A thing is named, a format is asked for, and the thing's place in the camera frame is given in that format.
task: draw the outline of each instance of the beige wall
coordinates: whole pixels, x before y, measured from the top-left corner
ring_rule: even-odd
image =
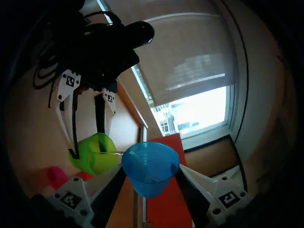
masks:
[[[144,118],[145,122],[148,125],[148,139],[162,137],[162,133],[157,125],[157,122],[150,110],[148,102],[144,97],[143,92],[132,72],[131,69],[126,70],[123,72],[119,77],[119,81],[122,83],[128,95],[130,96],[131,100],[138,108],[138,111],[141,113],[142,117]]]
[[[237,165],[236,151],[229,138],[212,145],[187,152],[187,166],[206,176],[214,176]]]
[[[269,188],[269,184],[283,167],[286,156],[295,143],[298,123],[296,94],[288,71],[285,71],[284,81],[285,96],[275,124],[267,137],[264,137],[261,145],[244,163],[248,190],[252,195]]]

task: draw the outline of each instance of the window frame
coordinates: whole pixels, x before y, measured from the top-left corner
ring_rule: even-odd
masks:
[[[230,90],[231,90],[231,86],[226,86],[226,108],[225,108],[225,118],[224,121],[198,129],[196,131],[192,131],[186,134],[180,134],[181,139],[187,139],[187,138],[191,138],[191,137],[195,137],[197,135],[206,133],[210,130],[216,129],[218,127],[222,127],[224,125],[227,125],[228,123],[228,117],[230,116],[229,113],[230,111]]]

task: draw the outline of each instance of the black cable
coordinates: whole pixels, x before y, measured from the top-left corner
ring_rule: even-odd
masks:
[[[56,72],[56,69],[51,70],[49,73],[46,73],[45,75],[40,75],[40,70],[38,70],[38,74],[37,74],[37,78],[39,79],[46,79],[47,77],[51,76],[52,74],[54,74]]]
[[[78,93],[77,90],[73,92],[73,105],[72,105],[72,131],[73,131],[73,141],[75,147],[75,154],[72,157],[74,159],[80,159],[79,150],[78,150],[78,142],[77,142],[77,132],[76,132],[76,110],[77,110],[77,102],[78,102]]]
[[[52,99],[52,93],[53,93],[54,84],[55,84],[55,80],[52,82],[52,85],[51,85],[50,94],[49,94],[48,108],[51,108],[51,99]]]
[[[61,73],[55,73],[55,75],[50,78],[49,80],[47,80],[45,83],[41,84],[41,85],[36,85],[35,84],[35,79],[36,79],[36,75],[37,75],[37,72],[39,71],[40,69],[37,67],[36,70],[35,70],[35,73],[34,73],[34,76],[33,76],[33,87],[37,90],[39,89],[43,89],[44,87],[46,87],[48,84],[50,84],[51,82],[55,81],[56,78],[58,78]]]
[[[38,52],[37,56],[40,58],[42,55],[41,53],[47,48],[47,46],[50,45],[50,43],[53,41],[53,38],[51,38],[46,44],[41,48],[41,50]]]
[[[119,17],[117,17],[117,15],[115,15],[114,13],[112,13],[110,11],[93,12],[93,13],[85,15],[84,18],[92,17],[92,16],[98,15],[98,14],[105,14],[105,15],[107,15],[111,19],[111,21],[114,24],[121,24],[121,20],[119,19]]]
[[[94,15],[98,15],[98,14],[106,14],[107,11],[98,11],[98,12],[93,12],[93,13],[89,13],[87,15],[84,15],[84,18],[88,18],[88,17],[92,17]]]

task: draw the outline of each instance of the wall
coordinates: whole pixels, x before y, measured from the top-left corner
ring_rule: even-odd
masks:
[[[236,151],[231,139],[224,138],[214,144],[185,153],[190,169],[212,177],[237,165]]]
[[[234,21],[220,1],[215,1],[227,22],[236,47],[239,82],[231,136],[237,138],[241,125],[246,98],[246,62],[244,49]],[[249,88],[247,108],[242,128],[236,141],[237,150],[243,161],[267,138],[273,128],[283,99],[283,66],[278,60],[279,47],[260,19],[241,2],[225,1],[233,13],[244,38],[249,65]]]
[[[138,108],[145,122],[148,125],[148,139],[162,137],[162,133],[157,125],[157,122],[150,110],[146,98],[132,72],[131,69],[123,72],[119,77],[119,82],[122,83],[123,87],[128,92],[132,102]]]
[[[285,69],[284,82],[284,99],[274,127],[244,163],[248,190],[252,195],[269,188],[295,144],[298,124],[296,94],[288,69]],[[233,178],[239,179],[240,173],[236,173]]]

